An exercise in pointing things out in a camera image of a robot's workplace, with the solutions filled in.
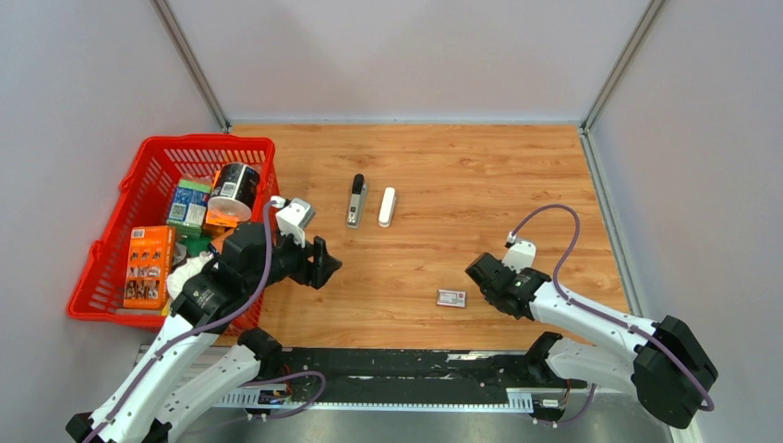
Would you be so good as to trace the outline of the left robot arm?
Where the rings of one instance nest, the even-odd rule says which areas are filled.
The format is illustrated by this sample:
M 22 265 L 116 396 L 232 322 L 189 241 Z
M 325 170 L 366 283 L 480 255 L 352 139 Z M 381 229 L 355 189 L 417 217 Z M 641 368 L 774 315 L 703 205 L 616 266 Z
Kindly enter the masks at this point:
M 189 277 L 150 349 L 123 384 L 99 408 L 78 413 L 66 425 L 76 442 L 175 442 L 197 418 L 230 391 L 256 379 L 279 383 L 282 346 L 259 329 L 241 333 L 217 363 L 179 382 L 245 304 L 269 285 L 290 279 L 321 288 L 340 269 L 317 236 L 299 245 L 263 223 L 245 222 Z

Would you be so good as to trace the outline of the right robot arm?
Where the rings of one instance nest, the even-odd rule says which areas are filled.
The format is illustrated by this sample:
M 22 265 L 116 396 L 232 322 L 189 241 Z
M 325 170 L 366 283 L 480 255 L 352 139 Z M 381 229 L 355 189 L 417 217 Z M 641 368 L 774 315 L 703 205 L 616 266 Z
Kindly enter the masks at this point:
M 634 396 L 648 413 L 686 429 L 699 411 L 711 412 L 708 395 L 718 371 L 690 327 L 667 315 L 659 321 L 623 314 L 561 285 L 546 273 L 503 264 L 489 253 L 465 270 L 485 300 L 516 319 L 550 324 L 587 341 L 555 333 L 533 345 L 526 364 L 538 386 L 582 380 Z

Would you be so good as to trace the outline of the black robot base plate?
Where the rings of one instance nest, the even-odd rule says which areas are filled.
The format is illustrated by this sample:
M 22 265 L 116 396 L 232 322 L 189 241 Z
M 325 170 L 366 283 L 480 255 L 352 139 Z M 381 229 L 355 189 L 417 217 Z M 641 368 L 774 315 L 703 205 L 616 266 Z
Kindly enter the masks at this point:
M 293 401 L 364 404 L 501 404 L 508 389 L 561 395 L 566 381 L 523 352 L 291 348 L 262 367 L 262 378 L 296 372 Z

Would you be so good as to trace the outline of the red white staple box sleeve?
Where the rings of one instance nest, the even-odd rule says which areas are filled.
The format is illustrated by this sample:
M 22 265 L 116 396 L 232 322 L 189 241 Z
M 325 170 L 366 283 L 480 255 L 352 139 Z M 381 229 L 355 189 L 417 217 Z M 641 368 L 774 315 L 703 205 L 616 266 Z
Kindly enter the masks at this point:
M 466 292 L 453 290 L 438 290 L 436 305 L 456 308 L 466 308 Z

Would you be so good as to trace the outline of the black stapler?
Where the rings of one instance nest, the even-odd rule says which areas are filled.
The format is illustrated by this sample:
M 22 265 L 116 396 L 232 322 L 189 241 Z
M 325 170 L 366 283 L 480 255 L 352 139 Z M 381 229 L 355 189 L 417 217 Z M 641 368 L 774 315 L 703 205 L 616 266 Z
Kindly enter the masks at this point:
M 360 226 L 365 201 L 367 197 L 367 180 L 363 174 L 356 174 L 351 185 L 346 225 L 351 229 Z

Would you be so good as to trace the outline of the white stapler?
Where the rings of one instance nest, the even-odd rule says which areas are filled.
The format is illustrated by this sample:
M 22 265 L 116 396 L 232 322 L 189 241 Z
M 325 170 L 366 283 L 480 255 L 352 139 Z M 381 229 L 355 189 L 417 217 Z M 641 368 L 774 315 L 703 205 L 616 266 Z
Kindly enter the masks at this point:
M 388 228 L 391 226 L 395 205 L 396 189 L 391 186 L 386 187 L 384 189 L 379 208 L 378 223 L 380 227 Z

